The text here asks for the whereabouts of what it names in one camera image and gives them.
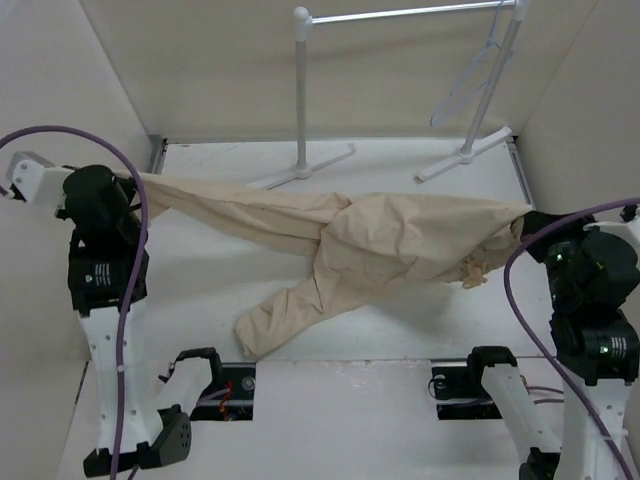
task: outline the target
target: screw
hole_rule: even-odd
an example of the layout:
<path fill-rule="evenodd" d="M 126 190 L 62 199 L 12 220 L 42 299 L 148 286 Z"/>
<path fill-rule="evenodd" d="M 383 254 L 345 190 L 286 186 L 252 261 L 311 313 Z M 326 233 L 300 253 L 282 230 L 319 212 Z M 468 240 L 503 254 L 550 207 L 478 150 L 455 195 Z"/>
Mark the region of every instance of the screw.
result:
<path fill-rule="evenodd" d="M 242 379 L 242 388 L 243 390 L 253 390 L 256 388 L 256 380 L 253 377 L 244 377 Z"/>

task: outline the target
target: beige wall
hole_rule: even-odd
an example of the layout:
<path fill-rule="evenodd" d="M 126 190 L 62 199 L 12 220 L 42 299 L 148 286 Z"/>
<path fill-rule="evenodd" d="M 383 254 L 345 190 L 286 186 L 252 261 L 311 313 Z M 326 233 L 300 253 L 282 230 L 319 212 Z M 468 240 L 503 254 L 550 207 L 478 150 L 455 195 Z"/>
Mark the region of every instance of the beige wall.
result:
<path fill-rule="evenodd" d="M 640 4 L 599 0 L 519 139 L 538 208 L 640 196 Z M 640 330 L 640 292 L 625 313 Z M 640 389 L 627 425 L 640 460 Z"/>
<path fill-rule="evenodd" d="M 80 127 L 115 143 L 139 167 L 150 145 L 77 0 L 0 1 L 0 135 L 43 123 Z M 56 163 L 106 162 L 86 141 L 29 137 L 0 152 Z M 66 287 L 71 226 L 0 199 L 0 465 L 2 477 L 53 478 L 73 413 L 84 337 Z"/>
<path fill-rule="evenodd" d="M 150 133 L 230 138 L 294 133 L 292 12 L 312 15 L 458 0 L 82 0 Z M 534 0 L 485 131 L 519 131 L 595 0 Z M 492 13 L 316 27 L 309 128 L 317 135 L 466 131 L 474 107 L 439 129 L 429 116 L 486 41 Z M 511 12 L 502 15 L 500 39 Z M 488 76 L 492 61 L 478 71 Z"/>

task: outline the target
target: white plastic pipe connector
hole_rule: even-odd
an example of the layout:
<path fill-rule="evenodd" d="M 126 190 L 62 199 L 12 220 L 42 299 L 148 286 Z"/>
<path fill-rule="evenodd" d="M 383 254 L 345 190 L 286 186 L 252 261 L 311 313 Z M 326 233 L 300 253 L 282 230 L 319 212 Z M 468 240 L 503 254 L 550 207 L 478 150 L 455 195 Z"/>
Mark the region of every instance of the white plastic pipe connector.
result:
<path fill-rule="evenodd" d="M 293 19 L 296 24 L 296 42 L 306 42 L 309 38 L 309 29 L 313 25 L 309 10 L 297 7 L 293 11 Z"/>
<path fill-rule="evenodd" d="M 527 11 L 531 5 L 531 0 L 516 0 L 516 7 L 513 11 L 513 19 L 516 22 L 522 22 L 527 16 Z"/>

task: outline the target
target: beige cloth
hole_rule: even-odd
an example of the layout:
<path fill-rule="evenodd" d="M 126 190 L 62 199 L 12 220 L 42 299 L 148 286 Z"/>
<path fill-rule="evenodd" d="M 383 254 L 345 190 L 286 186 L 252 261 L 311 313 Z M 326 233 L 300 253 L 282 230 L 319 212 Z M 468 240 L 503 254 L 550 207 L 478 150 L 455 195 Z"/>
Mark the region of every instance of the beige cloth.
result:
<path fill-rule="evenodd" d="M 416 281 L 481 285 L 520 243 L 526 205 L 441 195 L 296 194 L 141 175 L 152 218 L 175 208 L 222 232 L 314 255 L 311 278 L 240 317 L 257 356 L 308 327 Z"/>

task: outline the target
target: horizontal metal rod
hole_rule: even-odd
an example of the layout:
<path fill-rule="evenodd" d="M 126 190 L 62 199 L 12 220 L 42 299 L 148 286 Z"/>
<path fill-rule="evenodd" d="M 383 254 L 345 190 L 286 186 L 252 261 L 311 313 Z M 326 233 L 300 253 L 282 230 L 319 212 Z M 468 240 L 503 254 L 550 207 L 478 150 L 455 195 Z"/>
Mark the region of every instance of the horizontal metal rod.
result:
<path fill-rule="evenodd" d="M 462 13 L 481 10 L 494 10 L 500 5 L 500 0 L 477 3 L 461 3 L 459 5 L 442 5 L 439 7 L 409 8 L 406 10 L 391 10 L 388 12 L 354 13 L 351 15 L 336 15 L 333 17 L 312 18 L 313 25 L 329 23 L 359 22 L 362 20 L 380 20 L 383 18 L 409 17 L 415 15 L 431 15 L 435 13 Z M 516 0 L 504 0 L 501 8 L 514 8 Z"/>

